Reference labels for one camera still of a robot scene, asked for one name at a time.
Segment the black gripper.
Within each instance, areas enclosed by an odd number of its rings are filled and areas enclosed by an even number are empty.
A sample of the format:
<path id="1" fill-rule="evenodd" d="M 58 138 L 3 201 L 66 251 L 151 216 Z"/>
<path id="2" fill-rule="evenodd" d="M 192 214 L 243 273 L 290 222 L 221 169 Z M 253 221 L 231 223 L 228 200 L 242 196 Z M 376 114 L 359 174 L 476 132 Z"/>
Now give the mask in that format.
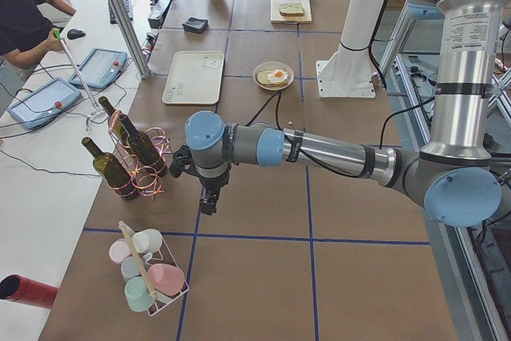
<path id="1" fill-rule="evenodd" d="M 216 213 L 220 191 L 228 184 L 230 171 L 229 163 L 223 163 L 213 169 L 204 169 L 194 164 L 188 169 L 188 173 L 196 176 L 204 188 L 204 197 L 200 200 L 200 211 L 203 214 Z"/>

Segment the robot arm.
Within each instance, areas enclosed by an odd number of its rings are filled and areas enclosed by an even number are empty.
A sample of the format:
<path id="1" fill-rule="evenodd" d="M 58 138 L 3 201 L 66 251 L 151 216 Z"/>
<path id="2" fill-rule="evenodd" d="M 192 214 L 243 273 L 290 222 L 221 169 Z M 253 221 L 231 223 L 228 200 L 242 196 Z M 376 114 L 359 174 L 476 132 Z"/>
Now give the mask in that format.
<path id="1" fill-rule="evenodd" d="M 408 0 L 413 18 L 443 20 L 430 139 L 418 152 L 327 137 L 327 132 L 360 137 L 374 124 L 372 104 L 356 103 L 353 96 L 372 90 L 370 45 L 385 1 L 351 0 L 338 51 L 318 64 L 319 93 L 327 108 L 306 117 L 319 134 L 227 124 L 211 111 L 187 120 L 184 163 L 204 187 L 202 213 L 215 212 L 233 164 L 277 166 L 283 161 L 375 180 L 449 226 L 482 224 L 503 208 L 503 183 L 489 170 L 492 157 L 483 137 L 501 13 L 510 0 Z"/>

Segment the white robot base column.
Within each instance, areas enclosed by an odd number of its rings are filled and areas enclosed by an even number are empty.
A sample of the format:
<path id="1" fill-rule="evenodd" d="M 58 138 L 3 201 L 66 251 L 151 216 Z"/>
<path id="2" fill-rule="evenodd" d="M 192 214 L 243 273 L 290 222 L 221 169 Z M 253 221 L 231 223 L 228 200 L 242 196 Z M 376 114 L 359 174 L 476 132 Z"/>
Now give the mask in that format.
<path id="1" fill-rule="evenodd" d="M 386 0 L 350 0 L 338 50 L 316 62 L 321 98 L 373 98 L 369 50 Z"/>

